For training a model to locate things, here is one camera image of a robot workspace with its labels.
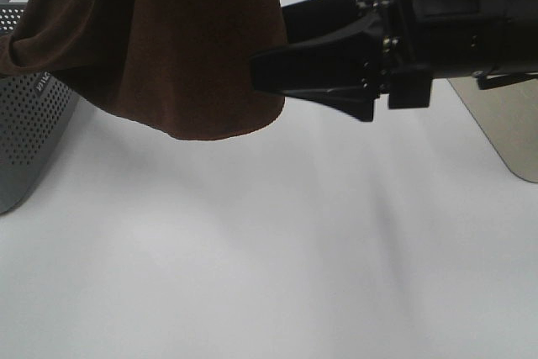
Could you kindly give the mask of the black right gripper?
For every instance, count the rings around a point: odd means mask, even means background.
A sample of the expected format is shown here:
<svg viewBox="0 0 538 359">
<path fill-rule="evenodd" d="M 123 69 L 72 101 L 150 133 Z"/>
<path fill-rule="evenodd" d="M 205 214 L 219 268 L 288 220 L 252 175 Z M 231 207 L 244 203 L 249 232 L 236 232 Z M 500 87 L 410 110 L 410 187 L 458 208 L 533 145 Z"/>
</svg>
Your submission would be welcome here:
<svg viewBox="0 0 538 359">
<path fill-rule="evenodd" d="M 361 122 L 382 94 L 427 108 L 434 79 L 498 71 L 509 24 L 506 0 L 304 0 L 282 16 L 289 44 L 251 58 L 253 89 Z"/>
</svg>

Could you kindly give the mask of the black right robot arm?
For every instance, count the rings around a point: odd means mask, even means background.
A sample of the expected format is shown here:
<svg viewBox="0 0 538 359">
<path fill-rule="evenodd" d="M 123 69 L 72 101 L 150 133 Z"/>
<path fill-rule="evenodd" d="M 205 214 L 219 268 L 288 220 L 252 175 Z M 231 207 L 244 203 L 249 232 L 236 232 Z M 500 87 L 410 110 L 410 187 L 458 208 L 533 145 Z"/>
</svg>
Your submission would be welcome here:
<svg viewBox="0 0 538 359">
<path fill-rule="evenodd" d="M 256 57 L 258 88 L 371 121 L 375 102 L 426 108 L 437 78 L 490 89 L 537 76 L 537 0 L 307 0 L 289 45 Z"/>
</svg>

